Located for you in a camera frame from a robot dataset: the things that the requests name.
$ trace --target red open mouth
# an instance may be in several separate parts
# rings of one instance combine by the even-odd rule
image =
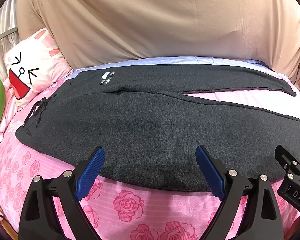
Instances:
[[[13,86],[13,90],[17,99],[22,99],[29,92],[30,87],[24,84],[20,78],[9,69],[9,80],[11,85]]]

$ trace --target silver rivet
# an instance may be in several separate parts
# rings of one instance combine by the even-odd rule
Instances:
[[[229,170],[229,174],[233,177],[238,175],[237,171],[235,171],[235,170]]]
[[[65,171],[63,173],[63,176],[66,177],[66,178],[70,177],[71,175],[72,175],[72,171]]]
[[[263,181],[267,181],[268,177],[264,174],[260,175],[260,179],[262,179]]]
[[[34,182],[38,182],[40,180],[40,176],[35,176],[34,178],[33,178],[33,181]]]

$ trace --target bed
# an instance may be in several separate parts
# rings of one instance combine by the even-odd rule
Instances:
[[[28,115],[33,104],[43,97],[49,97],[67,79],[78,73],[93,69],[106,69],[113,66],[151,65],[151,64],[211,64],[235,65],[255,69],[278,79],[284,79],[296,92],[291,97],[280,91],[242,90],[215,93],[197,93],[189,96],[216,101],[240,103],[257,106],[279,114],[300,118],[300,92],[283,74],[271,71],[261,62],[235,61],[212,57],[161,57],[125,61],[91,68],[74,70],[73,74],[47,88],[17,112],[11,120],[3,141],[0,143],[0,205],[13,226],[18,231],[20,214],[27,189],[36,175],[44,179],[58,177],[65,170],[74,167],[51,156],[41,154],[23,144],[15,137],[15,131]],[[273,181],[286,233],[300,213],[280,198],[276,190],[281,181]],[[246,197],[242,197],[234,223],[227,239],[235,236],[245,209]],[[74,239],[64,216],[58,198],[54,198],[62,228],[67,237]],[[89,195],[81,201],[84,212],[102,239],[115,240],[119,236],[136,240],[144,236],[147,240],[166,240],[173,232],[182,232],[182,239],[197,240],[216,213],[220,201],[210,192],[170,192],[149,189],[98,176]]]

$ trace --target pink bedsheet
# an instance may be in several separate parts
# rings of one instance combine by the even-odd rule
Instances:
[[[32,105],[50,96],[63,81],[39,94],[12,119],[0,143],[0,205],[13,228],[18,231],[20,213],[32,178],[58,177],[73,166],[21,144],[15,131],[23,124]],[[300,93],[291,97],[278,91],[232,91],[192,96],[263,107],[300,118]],[[281,181],[273,183],[274,191]],[[300,213],[276,194],[287,232]],[[60,201],[57,213],[67,237],[74,239]],[[234,237],[246,205],[243,197],[228,238]],[[169,192],[132,186],[98,176],[89,195],[81,201],[83,210],[103,240],[171,240],[178,233],[182,240],[197,240],[210,223],[220,202],[211,193]]]

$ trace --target white pillow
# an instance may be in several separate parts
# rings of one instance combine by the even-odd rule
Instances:
[[[20,108],[73,72],[46,28],[9,50],[4,62]]]

